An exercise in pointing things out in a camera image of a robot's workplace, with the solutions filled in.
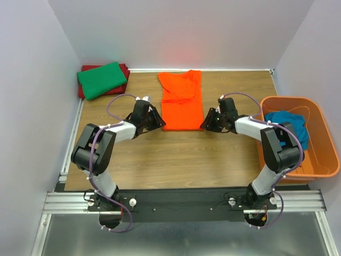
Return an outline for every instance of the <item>white side wall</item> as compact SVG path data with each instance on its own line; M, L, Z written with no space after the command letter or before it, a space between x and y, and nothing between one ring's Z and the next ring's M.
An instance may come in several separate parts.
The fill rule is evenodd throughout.
M274 77L279 94L315 100L341 153L341 1L316 0L289 44ZM341 173L310 184L322 189L327 218L341 252Z
M313 0L48 0L82 64L276 67Z
M0 255L30 255L75 116L80 64L45 0L2 0L0 34Z

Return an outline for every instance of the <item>folded green towel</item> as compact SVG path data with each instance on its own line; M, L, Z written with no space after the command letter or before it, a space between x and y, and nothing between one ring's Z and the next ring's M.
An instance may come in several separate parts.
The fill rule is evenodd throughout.
M127 82L117 62L77 73L84 96L92 100Z

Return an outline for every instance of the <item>metal floor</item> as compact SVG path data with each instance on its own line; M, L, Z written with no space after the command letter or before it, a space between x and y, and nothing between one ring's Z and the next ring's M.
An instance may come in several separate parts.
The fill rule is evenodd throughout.
M278 213L269 213L270 220ZM96 214L54 214L42 255L324 256L315 212L284 212L268 229L246 222L135 223L122 234L101 230Z

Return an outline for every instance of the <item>wooden surface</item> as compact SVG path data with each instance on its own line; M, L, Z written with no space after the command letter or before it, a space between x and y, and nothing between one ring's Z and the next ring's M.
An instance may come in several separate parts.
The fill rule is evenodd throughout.
M261 101L276 95L268 71L202 72L202 106L206 116L210 107L225 93L240 91ZM161 114L161 85L157 73L131 73L127 92L152 96ZM250 99L233 96L239 114L255 114L258 107ZM111 96L84 102L77 139L88 123L106 125L117 121L105 107ZM125 118L134 99L117 99L110 111ZM233 133L164 132L161 129L123 141L113 148L109 164L111 177L120 189L197 188L246 186L260 172L256 141ZM71 163L66 190L91 188L86 175Z

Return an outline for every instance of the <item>laundry basket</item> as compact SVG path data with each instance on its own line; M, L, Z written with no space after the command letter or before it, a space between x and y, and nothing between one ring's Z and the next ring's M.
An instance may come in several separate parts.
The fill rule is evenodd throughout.
M305 159L296 170L288 173L286 182L306 183L315 179L333 177L339 171L340 163L335 146L328 131L326 121L318 105L312 100L297 97L267 97L261 102L264 115L281 110L303 115L309 134L308 149L304 151ZM257 142L259 163L264 166L261 144Z

